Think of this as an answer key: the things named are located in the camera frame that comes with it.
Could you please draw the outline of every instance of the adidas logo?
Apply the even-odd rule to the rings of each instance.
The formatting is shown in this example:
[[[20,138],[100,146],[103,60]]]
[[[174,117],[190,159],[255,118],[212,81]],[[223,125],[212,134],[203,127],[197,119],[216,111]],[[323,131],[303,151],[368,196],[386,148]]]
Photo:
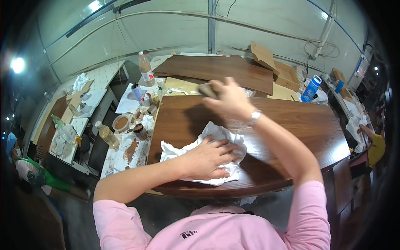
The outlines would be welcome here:
[[[186,239],[187,237],[189,237],[189,236],[191,236],[191,235],[194,235],[194,234],[197,234],[197,231],[186,231],[186,232],[181,233],[180,235],[181,235],[184,239]]]

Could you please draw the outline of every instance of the face mask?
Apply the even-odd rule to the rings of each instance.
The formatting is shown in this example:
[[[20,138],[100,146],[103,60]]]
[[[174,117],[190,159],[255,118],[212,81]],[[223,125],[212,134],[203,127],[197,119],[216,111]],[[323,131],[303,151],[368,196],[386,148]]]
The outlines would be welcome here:
[[[21,158],[21,149],[20,148],[19,149],[14,148],[14,149],[17,151],[17,157]]]

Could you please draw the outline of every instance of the person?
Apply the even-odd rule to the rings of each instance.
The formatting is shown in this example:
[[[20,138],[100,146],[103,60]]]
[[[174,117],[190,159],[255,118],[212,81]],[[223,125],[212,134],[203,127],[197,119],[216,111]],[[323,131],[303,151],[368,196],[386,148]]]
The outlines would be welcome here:
[[[362,155],[356,160],[354,166],[350,167],[351,177],[355,179],[364,174],[369,174],[372,171],[372,167],[382,158],[385,153],[385,139],[382,135],[375,134],[365,125],[360,125],[360,129],[364,131],[368,138],[372,141],[371,147],[368,149],[367,155]]]
[[[7,155],[10,162],[15,162],[15,167],[20,179],[24,179],[33,186],[40,187],[48,196],[60,197],[68,195],[79,201],[87,202],[90,198],[90,190],[70,185],[64,180],[48,172],[39,163],[31,158],[21,158],[21,149],[14,133],[7,136]]]
[[[204,98],[205,106],[224,117],[249,122],[292,176],[294,195],[286,232],[262,217],[243,214],[236,206],[202,207],[162,229],[153,239],[144,231],[138,211],[125,203],[177,179],[229,176],[218,166],[237,159],[229,153],[236,146],[227,140],[209,143],[212,138],[208,136],[181,156],[128,169],[97,183],[93,214],[101,249],[329,249],[326,194],[315,156],[267,114],[260,114],[233,78],[211,83],[220,99]]]

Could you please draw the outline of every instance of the pink t-shirt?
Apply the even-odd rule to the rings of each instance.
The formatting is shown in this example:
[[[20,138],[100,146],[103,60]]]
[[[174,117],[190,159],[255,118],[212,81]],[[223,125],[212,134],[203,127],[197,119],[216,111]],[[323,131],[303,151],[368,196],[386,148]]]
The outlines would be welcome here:
[[[152,239],[133,207],[99,200],[93,214],[102,250],[330,248],[326,195],[318,181],[295,189],[285,233],[259,216],[217,213],[183,218]]]

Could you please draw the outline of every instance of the white cloth rag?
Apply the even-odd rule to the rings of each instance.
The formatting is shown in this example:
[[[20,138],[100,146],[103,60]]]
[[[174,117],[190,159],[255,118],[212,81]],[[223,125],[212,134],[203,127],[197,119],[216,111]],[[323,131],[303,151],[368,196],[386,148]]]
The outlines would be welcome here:
[[[74,86],[72,87],[72,95],[74,95],[78,91],[81,91],[86,83],[89,81],[90,77],[85,77],[85,75],[86,73],[82,73],[76,78]]]
[[[244,145],[244,136],[240,134],[233,134],[228,129],[224,128],[223,126],[217,126],[213,122],[208,122],[203,132],[198,136],[197,140],[192,144],[184,146],[182,149],[174,148],[171,144],[162,141],[161,142],[162,154],[160,162],[183,155],[187,151],[198,146],[208,135],[212,135],[214,140],[228,139],[231,143],[234,143],[238,146],[238,148],[233,150],[232,152],[234,154],[238,154],[239,158],[234,162],[228,162],[218,167],[220,169],[227,171],[230,174],[230,176],[227,178],[211,179],[211,180],[192,180],[192,179],[183,179],[183,180],[191,182],[200,182],[203,184],[210,184],[214,186],[222,185],[224,182],[229,182],[231,180],[238,180],[239,163],[243,160],[247,152],[247,148]]]

